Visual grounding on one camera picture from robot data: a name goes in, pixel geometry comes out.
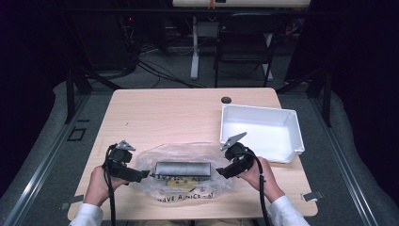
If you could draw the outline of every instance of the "person's arm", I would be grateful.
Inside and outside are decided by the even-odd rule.
[[[120,178],[111,177],[111,183],[114,190],[128,181]],[[105,182],[104,170],[102,167],[96,167],[91,173],[88,191],[86,192],[83,203],[79,206],[75,219],[70,226],[77,225],[101,225],[103,221],[103,210],[100,206],[109,198],[108,185]]]
[[[259,157],[263,168],[264,184],[263,192],[265,197],[270,201],[267,213],[271,218],[273,225],[309,225],[303,216],[295,209],[285,193],[279,188],[276,178],[266,159]],[[259,190],[259,168],[258,163],[254,161],[251,169],[237,175],[239,178],[246,180],[253,188]]]

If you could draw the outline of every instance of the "gray floor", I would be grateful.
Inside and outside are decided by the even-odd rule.
[[[283,86],[284,75],[294,48],[294,40],[279,44],[272,67],[274,80],[269,83],[269,87],[277,89]],[[200,48],[197,81],[189,79],[192,56],[189,49],[169,50],[168,56],[159,51],[151,51],[140,56],[140,59],[152,64],[159,71],[163,69],[153,63],[162,66],[187,83],[196,82],[209,88],[213,86],[214,46],[211,40],[203,43]],[[230,65],[224,67],[222,72],[229,75],[239,73],[262,76],[261,71],[253,73],[252,69],[253,67]],[[158,82],[155,75],[140,68],[128,76],[111,81],[126,89],[186,88],[185,85],[165,79]],[[0,201],[2,224],[17,222],[20,225],[68,225],[68,210],[60,210],[59,206],[63,202],[68,202],[74,195],[112,95],[111,90],[103,84],[94,80],[90,80],[90,83],[94,91],[89,96],[77,93],[76,101],[81,107],[77,108],[76,117],[69,125],[63,123],[67,112],[65,84],[60,84],[54,89],[56,104],[52,114],[22,169]],[[237,87],[237,84],[260,87],[262,82],[254,84],[234,81],[225,85]],[[318,214],[307,218],[307,221],[311,225],[399,225],[399,211],[396,204],[378,187],[373,176],[357,155],[352,130],[341,100],[336,95],[332,97],[331,122],[333,126],[328,129],[320,120],[318,112],[320,100],[308,99],[303,92],[306,86],[307,84],[303,84],[290,93],[279,95],[279,100],[283,108],[297,111],[306,148],[300,157],[311,189],[322,191],[325,195],[317,203]],[[81,141],[68,141],[73,127],[86,129]],[[338,146],[334,144],[334,139],[339,141]],[[340,167],[342,159],[337,158],[337,149],[343,152],[347,168]],[[49,158],[52,159],[50,161],[52,164],[48,166],[48,173],[35,174],[44,160],[49,162]],[[355,183],[347,180],[348,170],[356,178]],[[35,187],[36,192],[30,193],[29,202],[18,202],[24,196],[24,190],[29,188],[29,181],[35,178],[42,183]],[[361,210],[364,207],[369,208],[365,212],[371,215],[364,216],[364,210]],[[126,225],[126,222],[119,222],[119,224]]]

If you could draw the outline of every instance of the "black chair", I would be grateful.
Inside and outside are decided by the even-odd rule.
[[[219,62],[267,64],[263,86],[267,85],[267,77],[273,59],[277,35],[282,32],[285,22],[277,15],[261,13],[234,13],[225,17],[217,31],[215,53],[215,88],[219,79]],[[272,36],[267,44],[266,35]]]

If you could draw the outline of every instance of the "wooden table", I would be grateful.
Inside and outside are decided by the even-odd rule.
[[[102,165],[109,145],[126,139],[136,148],[135,156],[167,143],[219,142],[224,96],[235,105],[280,108],[273,89],[120,89],[114,92],[75,195],[86,193],[94,167]],[[314,216],[314,202],[301,200],[311,192],[301,161],[271,164],[280,187],[304,216]],[[72,204],[73,219],[81,202]],[[110,219],[109,202],[102,206]],[[117,220],[261,218],[259,193],[237,179],[234,191],[215,199],[162,203],[130,186],[116,191]]]

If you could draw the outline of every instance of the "hand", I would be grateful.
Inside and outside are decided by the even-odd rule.
[[[129,184],[128,181],[116,177],[111,177],[111,183],[114,190],[121,185]],[[100,207],[108,198],[108,185],[105,182],[104,169],[102,167],[96,167],[91,173],[88,191],[86,192],[83,203],[93,204]]]
[[[285,195],[285,193],[279,188],[277,185],[276,178],[273,174],[272,169],[270,168],[269,163],[266,159],[262,157],[258,157],[259,161],[261,162],[264,174],[264,185],[263,185],[263,192],[265,197],[270,201],[274,202],[279,197]],[[259,168],[257,161],[253,161],[253,166],[248,171],[241,172],[237,175],[237,177],[243,178],[246,180],[253,188],[259,190]]]

